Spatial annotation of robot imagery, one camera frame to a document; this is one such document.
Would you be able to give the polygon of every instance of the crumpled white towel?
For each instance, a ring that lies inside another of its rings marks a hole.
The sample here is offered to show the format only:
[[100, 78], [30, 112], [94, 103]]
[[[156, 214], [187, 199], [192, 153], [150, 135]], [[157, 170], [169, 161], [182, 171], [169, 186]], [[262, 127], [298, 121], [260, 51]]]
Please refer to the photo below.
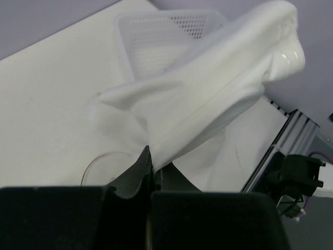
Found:
[[89, 118], [110, 136], [115, 151], [136, 159], [149, 145], [157, 171], [250, 108], [264, 93], [263, 83], [303, 69], [296, 29], [294, 5], [262, 4], [207, 37], [163, 75], [96, 96]]

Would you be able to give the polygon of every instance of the white mesh basket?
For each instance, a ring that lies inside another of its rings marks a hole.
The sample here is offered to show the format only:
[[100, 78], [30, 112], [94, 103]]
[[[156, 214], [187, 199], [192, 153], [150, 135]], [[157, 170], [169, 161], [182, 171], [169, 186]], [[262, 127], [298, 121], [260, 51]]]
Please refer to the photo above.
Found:
[[114, 26], [130, 80], [162, 73], [201, 38], [225, 25], [214, 10], [163, 10], [122, 14]]

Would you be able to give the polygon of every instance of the purple cable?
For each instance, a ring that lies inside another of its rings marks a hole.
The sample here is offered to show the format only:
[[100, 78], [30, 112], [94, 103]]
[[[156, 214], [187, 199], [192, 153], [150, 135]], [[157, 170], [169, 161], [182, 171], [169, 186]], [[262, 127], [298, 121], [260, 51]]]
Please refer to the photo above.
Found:
[[325, 158], [325, 160], [327, 160], [328, 163], [333, 164], [333, 160], [331, 157], [329, 157], [328, 155], [324, 154], [323, 152], [320, 151], [314, 151], [309, 153], [309, 157], [312, 157], [313, 155], [320, 155], [323, 156]]

